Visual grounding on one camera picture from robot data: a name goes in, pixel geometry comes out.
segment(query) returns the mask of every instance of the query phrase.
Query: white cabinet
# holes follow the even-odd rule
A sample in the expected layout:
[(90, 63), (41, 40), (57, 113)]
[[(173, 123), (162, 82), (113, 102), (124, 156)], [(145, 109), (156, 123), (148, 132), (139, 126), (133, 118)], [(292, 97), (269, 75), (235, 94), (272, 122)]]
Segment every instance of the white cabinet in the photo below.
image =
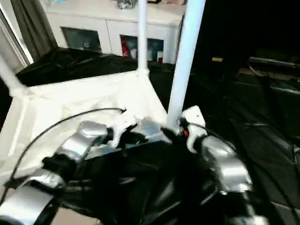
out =
[[(112, 0), (67, 0), (43, 7), (60, 47), (116, 55), (125, 48), (138, 57), (137, 7), (121, 10)], [(148, 4), (149, 60), (175, 63), (184, 12), (184, 6)]]

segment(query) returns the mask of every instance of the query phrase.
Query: white shelf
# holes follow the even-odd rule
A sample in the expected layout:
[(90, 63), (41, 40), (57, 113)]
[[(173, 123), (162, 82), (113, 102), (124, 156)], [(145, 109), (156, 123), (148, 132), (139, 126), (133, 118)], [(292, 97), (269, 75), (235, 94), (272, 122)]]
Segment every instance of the white shelf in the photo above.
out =
[[(148, 4), (148, 24), (178, 26), (185, 6), (174, 4)], [(46, 13), (96, 17), (107, 20), (137, 22), (138, 6), (121, 10), (114, 0), (67, 0), (44, 6)]]

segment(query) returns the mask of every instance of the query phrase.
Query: white pole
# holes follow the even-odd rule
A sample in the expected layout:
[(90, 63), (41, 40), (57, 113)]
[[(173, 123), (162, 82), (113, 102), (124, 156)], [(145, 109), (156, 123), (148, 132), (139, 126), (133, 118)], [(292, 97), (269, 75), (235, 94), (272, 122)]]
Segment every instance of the white pole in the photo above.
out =
[(9, 95), (16, 97), (22, 95), (26, 87), (18, 80), (14, 72), (10, 69), (3, 57), (0, 55), (0, 77), (9, 89)]
[(138, 72), (140, 74), (149, 74), (147, 65), (147, 0), (139, 0), (139, 18), (138, 18), (138, 29), (139, 36), (137, 40), (138, 47)]
[(192, 67), (205, 0), (188, 0), (174, 73), (167, 127), (177, 129)]

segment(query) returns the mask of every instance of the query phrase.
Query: cabinet door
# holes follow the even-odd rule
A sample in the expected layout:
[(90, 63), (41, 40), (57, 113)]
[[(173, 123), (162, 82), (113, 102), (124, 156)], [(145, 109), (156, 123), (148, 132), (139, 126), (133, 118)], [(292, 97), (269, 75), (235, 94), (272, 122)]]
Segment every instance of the cabinet door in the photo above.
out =
[(105, 20), (72, 15), (47, 15), (59, 47), (112, 53)]
[[(138, 26), (135, 22), (107, 21), (112, 52), (122, 56), (128, 51), (133, 57), (137, 52)], [(166, 63), (175, 63), (177, 42), (179, 39), (178, 27), (147, 25), (148, 59)]]

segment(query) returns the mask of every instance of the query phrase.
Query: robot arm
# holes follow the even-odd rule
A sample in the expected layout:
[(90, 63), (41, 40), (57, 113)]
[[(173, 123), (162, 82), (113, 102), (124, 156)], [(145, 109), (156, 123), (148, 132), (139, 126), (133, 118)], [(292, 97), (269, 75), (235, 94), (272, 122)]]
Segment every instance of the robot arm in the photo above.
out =
[(82, 122), (52, 157), (43, 159), (43, 167), (0, 206), (0, 224), (50, 224), (59, 208), (57, 196), (60, 191), (73, 178), (90, 148), (111, 138), (110, 133), (112, 131), (106, 125)]
[(254, 198), (246, 165), (233, 147), (207, 134), (204, 118), (197, 106), (187, 109), (182, 116), (188, 130), (187, 148), (199, 154), (214, 175), (221, 199), (227, 205), (224, 211), (229, 224), (268, 225)]

